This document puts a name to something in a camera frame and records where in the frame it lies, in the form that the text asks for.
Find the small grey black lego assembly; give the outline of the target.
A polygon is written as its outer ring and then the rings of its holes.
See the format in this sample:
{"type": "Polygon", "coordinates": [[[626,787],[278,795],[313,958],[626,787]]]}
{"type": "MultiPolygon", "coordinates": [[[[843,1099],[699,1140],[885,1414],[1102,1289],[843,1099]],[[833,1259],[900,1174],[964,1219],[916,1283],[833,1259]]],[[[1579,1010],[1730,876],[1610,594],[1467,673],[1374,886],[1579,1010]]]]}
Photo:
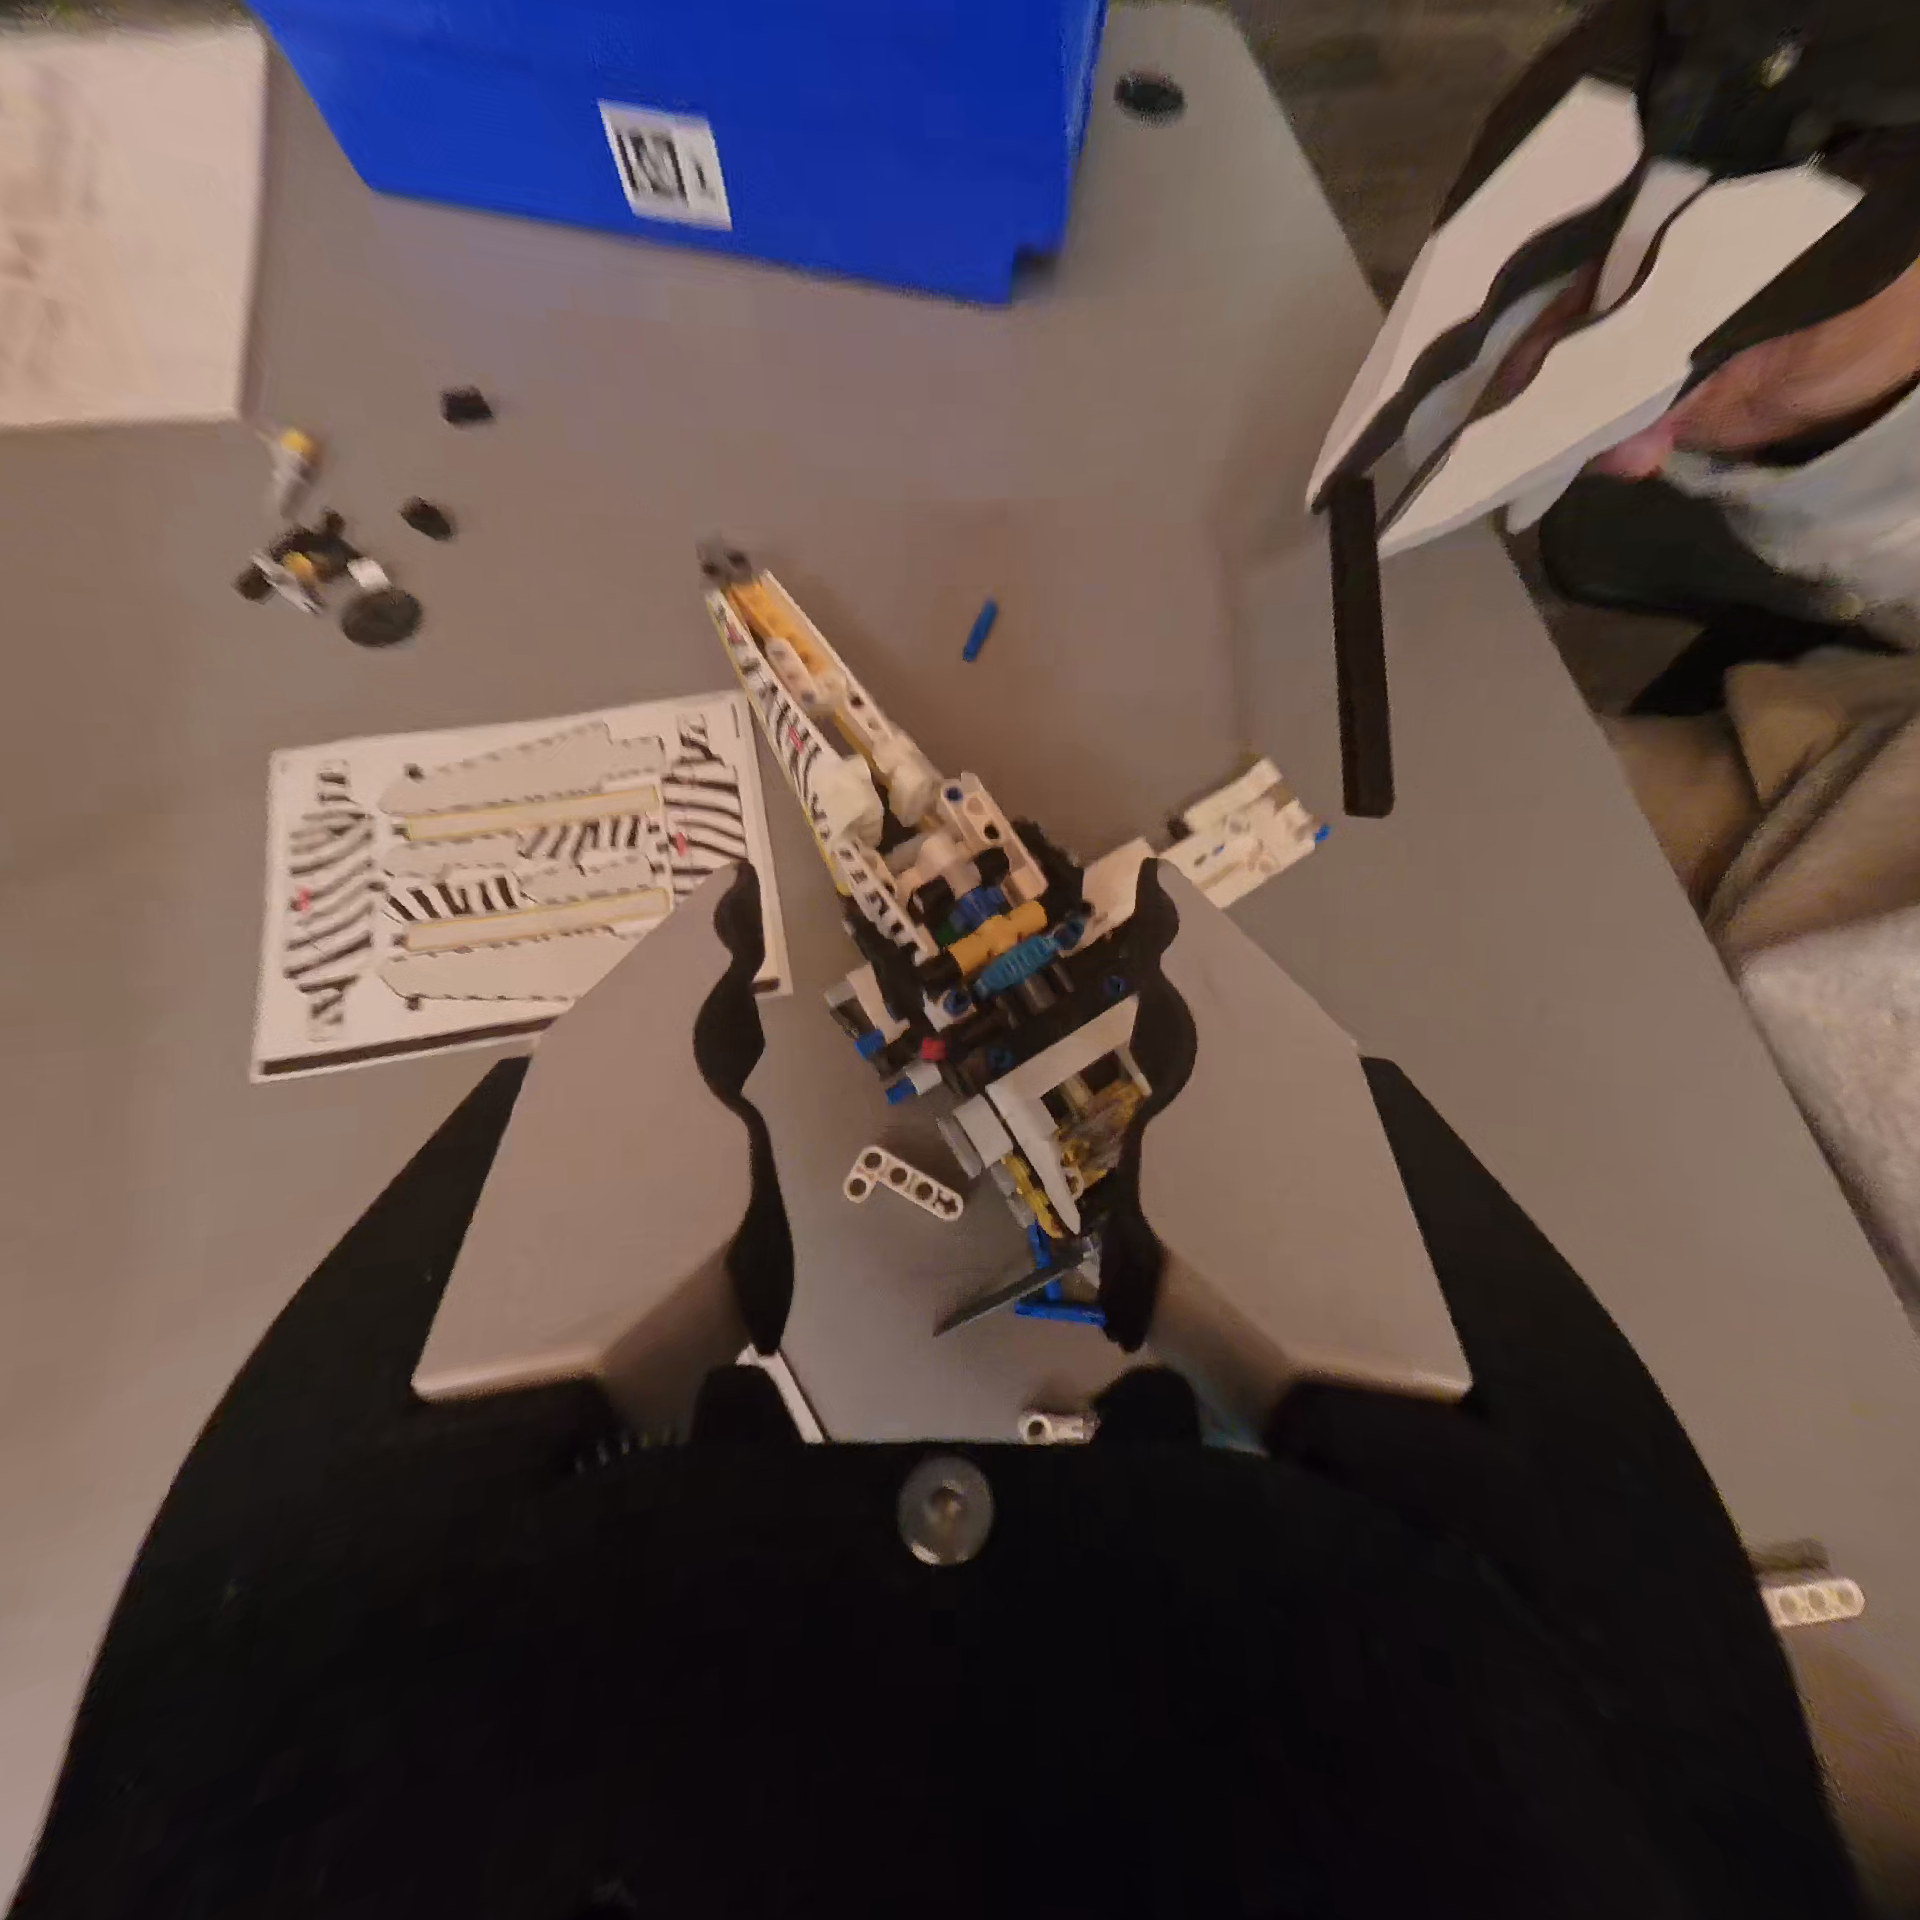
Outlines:
{"type": "Polygon", "coordinates": [[[332,606],[386,593],[394,577],[352,538],[350,522],[323,511],[310,522],[296,522],[262,544],[243,566],[232,588],[251,606],[282,602],[313,618],[332,606]]]}

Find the white lego skid assembly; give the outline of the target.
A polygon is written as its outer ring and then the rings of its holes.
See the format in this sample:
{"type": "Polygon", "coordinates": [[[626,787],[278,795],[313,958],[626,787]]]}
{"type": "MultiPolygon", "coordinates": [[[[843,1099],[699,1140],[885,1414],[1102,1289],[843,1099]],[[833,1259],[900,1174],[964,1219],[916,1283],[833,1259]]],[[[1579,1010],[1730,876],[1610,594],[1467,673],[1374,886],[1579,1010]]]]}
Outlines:
{"type": "Polygon", "coordinates": [[[1227,911],[1320,851],[1331,825],[1296,799],[1266,756],[1172,817],[1164,841],[1132,839],[1084,871],[1090,934],[1124,924],[1136,911],[1144,864],[1188,879],[1211,905],[1227,911]]]}

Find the zebra sticker sheet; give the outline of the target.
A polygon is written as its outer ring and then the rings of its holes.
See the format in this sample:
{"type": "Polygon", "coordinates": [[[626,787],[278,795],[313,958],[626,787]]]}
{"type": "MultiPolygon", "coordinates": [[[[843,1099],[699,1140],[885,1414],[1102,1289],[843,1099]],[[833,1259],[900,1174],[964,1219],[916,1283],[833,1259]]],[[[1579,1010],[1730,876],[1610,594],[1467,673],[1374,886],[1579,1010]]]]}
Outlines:
{"type": "Polygon", "coordinates": [[[536,1036],[729,866],[794,991],[737,690],[282,750],[265,855],[257,1084],[536,1036]]]}

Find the person's right hand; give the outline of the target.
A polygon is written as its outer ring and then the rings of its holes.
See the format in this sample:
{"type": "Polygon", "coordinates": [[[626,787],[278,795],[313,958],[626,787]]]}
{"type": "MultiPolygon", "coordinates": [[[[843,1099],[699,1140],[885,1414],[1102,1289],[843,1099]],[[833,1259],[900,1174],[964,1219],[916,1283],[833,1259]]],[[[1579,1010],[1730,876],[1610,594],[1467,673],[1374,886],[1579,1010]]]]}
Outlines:
{"type": "Polygon", "coordinates": [[[1590,460],[1642,481],[1677,451],[1745,458],[1877,414],[1918,378],[1918,264],[1832,320],[1757,344],[1590,460]]]}

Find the blue plastic bin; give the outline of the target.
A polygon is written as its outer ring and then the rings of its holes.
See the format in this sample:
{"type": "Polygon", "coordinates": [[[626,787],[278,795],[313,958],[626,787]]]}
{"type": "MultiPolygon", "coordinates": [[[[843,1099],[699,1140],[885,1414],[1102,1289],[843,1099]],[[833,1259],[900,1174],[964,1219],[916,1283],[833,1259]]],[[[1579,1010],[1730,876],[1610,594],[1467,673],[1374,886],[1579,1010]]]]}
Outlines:
{"type": "Polygon", "coordinates": [[[1100,2],[258,2],[394,199],[1013,303],[1067,233],[1100,2]]]}

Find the long black lego beam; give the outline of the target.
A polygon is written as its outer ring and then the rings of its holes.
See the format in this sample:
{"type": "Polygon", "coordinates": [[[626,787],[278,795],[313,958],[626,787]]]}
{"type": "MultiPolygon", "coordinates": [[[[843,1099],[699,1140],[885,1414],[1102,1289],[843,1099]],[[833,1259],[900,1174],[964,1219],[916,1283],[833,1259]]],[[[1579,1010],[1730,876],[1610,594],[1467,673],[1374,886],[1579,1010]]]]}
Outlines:
{"type": "Polygon", "coordinates": [[[1353,818],[1384,822],[1397,806],[1397,778],[1376,489],[1363,473],[1328,487],[1328,562],[1341,807],[1353,818]]]}

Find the short white lego beam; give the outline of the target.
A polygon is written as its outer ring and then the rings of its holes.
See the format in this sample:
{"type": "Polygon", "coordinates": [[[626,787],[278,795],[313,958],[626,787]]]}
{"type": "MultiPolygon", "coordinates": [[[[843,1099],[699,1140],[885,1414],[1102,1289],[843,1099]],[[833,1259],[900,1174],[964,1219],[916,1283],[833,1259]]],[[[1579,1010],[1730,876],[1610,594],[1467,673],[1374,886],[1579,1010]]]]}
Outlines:
{"type": "Polygon", "coordinates": [[[1833,1570],[1822,1544],[1776,1544],[1752,1551],[1746,1560],[1778,1632],[1850,1624],[1865,1615],[1862,1590],[1833,1570]]]}

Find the white angled lego beam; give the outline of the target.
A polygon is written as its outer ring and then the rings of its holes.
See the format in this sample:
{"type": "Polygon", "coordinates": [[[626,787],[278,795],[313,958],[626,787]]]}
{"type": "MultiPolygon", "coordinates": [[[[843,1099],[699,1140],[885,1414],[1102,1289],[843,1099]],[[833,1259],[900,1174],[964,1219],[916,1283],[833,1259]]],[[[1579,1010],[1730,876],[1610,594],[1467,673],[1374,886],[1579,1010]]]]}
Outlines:
{"type": "Polygon", "coordinates": [[[877,1194],[891,1194],[912,1210],[942,1223],[956,1223],[966,1210],[966,1200],[958,1188],[908,1163],[889,1147],[868,1144],[854,1152],[843,1180],[843,1196],[851,1204],[866,1204],[877,1194]]]}

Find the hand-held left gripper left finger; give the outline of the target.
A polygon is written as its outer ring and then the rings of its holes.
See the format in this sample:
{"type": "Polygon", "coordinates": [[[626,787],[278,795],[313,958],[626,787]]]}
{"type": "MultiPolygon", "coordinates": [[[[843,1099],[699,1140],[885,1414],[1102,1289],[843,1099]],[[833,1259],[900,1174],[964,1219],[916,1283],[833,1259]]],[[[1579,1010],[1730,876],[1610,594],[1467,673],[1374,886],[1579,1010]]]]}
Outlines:
{"type": "Polygon", "coordinates": [[[774,1358],[794,1233],[750,1099],[752,866],[714,873],[539,1038],[417,1363],[425,1401],[593,1382],[693,1404],[774,1358]]]}

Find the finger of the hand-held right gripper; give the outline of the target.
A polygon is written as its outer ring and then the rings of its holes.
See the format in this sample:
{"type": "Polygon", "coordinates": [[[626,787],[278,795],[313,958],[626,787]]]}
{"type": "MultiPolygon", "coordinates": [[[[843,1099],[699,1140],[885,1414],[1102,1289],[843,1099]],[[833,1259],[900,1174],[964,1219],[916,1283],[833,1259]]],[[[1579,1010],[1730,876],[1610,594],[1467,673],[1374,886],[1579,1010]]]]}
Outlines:
{"type": "Polygon", "coordinates": [[[1380,558],[1490,512],[1549,506],[1588,460],[1673,407],[1709,334],[1860,199],[1857,183],[1817,164],[1702,186],[1650,239],[1619,303],[1562,337],[1523,394],[1467,424],[1384,516],[1380,558]]]}
{"type": "Polygon", "coordinates": [[[1413,414],[1482,360],[1516,303],[1601,247],[1642,155],[1634,91],[1581,78],[1428,233],[1324,439],[1310,512],[1379,467],[1413,414]]]}

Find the white paper sheet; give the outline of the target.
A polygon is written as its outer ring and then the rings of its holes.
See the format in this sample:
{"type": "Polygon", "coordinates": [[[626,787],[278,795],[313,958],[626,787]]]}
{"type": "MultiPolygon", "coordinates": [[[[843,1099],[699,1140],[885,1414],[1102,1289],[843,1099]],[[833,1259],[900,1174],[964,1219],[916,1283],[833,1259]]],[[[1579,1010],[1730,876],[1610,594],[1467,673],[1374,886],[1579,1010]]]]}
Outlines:
{"type": "Polygon", "coordinates": [[[4,35],[8,433],[243,414],[267,103],[249,24],[4,35]]]}

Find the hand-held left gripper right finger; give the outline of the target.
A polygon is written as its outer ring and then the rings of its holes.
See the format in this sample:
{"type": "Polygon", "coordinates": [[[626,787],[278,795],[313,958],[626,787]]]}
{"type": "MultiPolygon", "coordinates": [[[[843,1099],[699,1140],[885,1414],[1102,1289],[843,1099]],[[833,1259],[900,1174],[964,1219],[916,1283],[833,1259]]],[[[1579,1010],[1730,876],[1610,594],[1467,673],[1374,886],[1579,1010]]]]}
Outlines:
{"type": "Polygon", "coordinates": [[[1108,1339],[1210,1404],[1460,1401],[1472,1369],[1353,1038],[1165,860],[1126,934],[1147,1097],[1102,1219],[1108,1339]]]}

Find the zebra striped lego helicopter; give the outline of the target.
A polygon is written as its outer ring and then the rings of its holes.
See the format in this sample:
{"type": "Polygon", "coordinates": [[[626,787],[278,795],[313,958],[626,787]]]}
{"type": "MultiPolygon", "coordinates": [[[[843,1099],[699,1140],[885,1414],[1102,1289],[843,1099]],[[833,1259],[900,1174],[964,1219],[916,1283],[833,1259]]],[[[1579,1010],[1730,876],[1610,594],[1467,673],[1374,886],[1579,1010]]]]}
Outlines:
{"type": "Polygon", "coordinates": [[[1130,921],[1152,847],[1081,862],[978,776],[940,772],[742,547],[705,542],[699,570],[854,948],[830,1015],[889,1105],[948,1099],[938,1126],[964,1184],[989,1184],[1027,1241],[1014,1279],[942,1330],[1000,1310],[1108,1327],[1113,1174],[1149,1099],[1130,921]]]}

